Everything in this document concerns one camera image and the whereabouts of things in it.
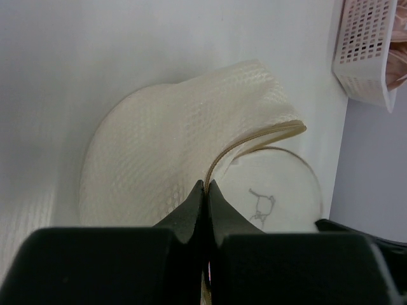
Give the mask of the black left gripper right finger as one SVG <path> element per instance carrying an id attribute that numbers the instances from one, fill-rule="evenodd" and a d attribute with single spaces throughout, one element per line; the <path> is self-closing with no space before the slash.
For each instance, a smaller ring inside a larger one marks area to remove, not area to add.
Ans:
<path id="1" fill-rule="evenodd" d="M 399 304 L 382 251 L 360 233 L 264 233 L 206 188 L 213 304 Z"/>

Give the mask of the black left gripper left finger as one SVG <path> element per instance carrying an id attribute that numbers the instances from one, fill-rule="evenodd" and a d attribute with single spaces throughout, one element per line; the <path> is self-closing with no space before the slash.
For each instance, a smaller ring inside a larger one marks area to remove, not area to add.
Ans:
<path id="1" fill-rule="evenodd" d="M 2 304 L 199 304 L 202 205 L 189 196 L 152 227 L 49 227 L 21 245 Z"/>

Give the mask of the cream mesh laundry bag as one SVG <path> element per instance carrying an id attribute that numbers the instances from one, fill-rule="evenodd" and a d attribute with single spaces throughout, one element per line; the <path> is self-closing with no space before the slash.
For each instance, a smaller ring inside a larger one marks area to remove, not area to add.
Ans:
<path id="1" fill-rule="evenodd" d="M 123 99 L 83 163 L 79 222 L 154 226 L 199 180 L 217 182 L 266 233 L 314 233 L 322 194 L 309 164 L 275 143 L 306 130 L 267 68 L 250 60 Z"/>

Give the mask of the pink bra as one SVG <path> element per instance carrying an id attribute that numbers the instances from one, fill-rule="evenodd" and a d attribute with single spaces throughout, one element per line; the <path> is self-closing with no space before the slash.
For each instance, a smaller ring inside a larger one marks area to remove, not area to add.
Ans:
<path id="1" fill-rule="evenodd" d="M 386 66 L 389 91 L 406 82 L 406 1 L 398 1 Z"/>

